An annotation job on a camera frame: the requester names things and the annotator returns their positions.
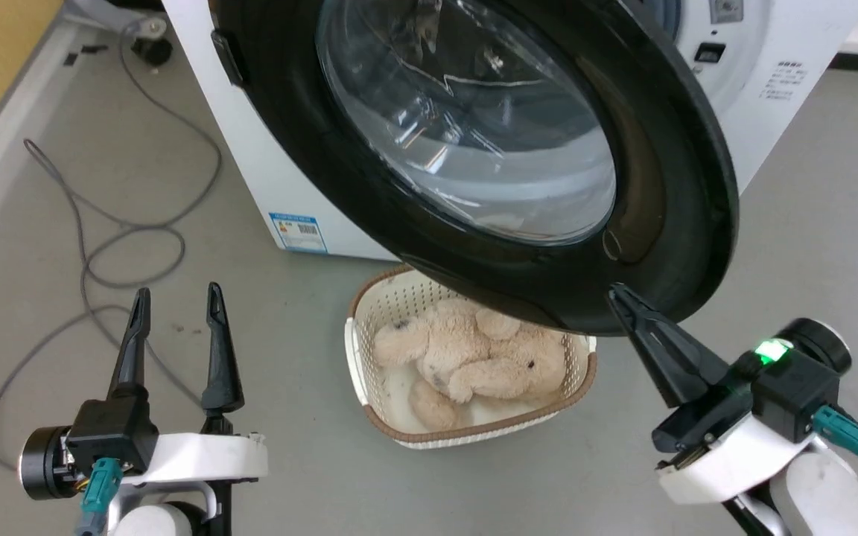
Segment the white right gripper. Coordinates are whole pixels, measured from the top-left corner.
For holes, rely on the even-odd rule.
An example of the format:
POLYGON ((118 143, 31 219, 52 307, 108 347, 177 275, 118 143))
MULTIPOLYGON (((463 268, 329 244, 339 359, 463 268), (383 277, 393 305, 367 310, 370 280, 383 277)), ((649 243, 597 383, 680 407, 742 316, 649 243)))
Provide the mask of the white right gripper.
POLYGON ((624 284, 607 304, 669 408, 654 448, 678 505, 726 503, 778 475, 816 435, 817 374, 726 374, 728 363, 624 284))

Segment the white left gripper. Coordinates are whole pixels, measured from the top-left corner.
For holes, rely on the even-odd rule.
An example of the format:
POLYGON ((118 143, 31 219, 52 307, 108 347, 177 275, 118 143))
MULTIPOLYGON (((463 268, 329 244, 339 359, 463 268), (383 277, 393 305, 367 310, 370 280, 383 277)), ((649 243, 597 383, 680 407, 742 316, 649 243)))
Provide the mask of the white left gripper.
MULTIPOLYGON (((201 407, 208 415, 222 415, 245 404, 227 306, 217 282, 208 285, 206 322, 210 327, 208 380, 201 407)), ((143 287, 134 302, 123 335, 108 399, 147 399, 145 343, 152 326, 150 289, 143 287)), ((128 534, 232 535, 232 489, 269 474, 269 456, 263 435, 161 435, 149 468, 128 478, 128 534), (145 497, 200 492, 206 502, 202 520, 193 523, 173 503, 142 505, 145 497)))

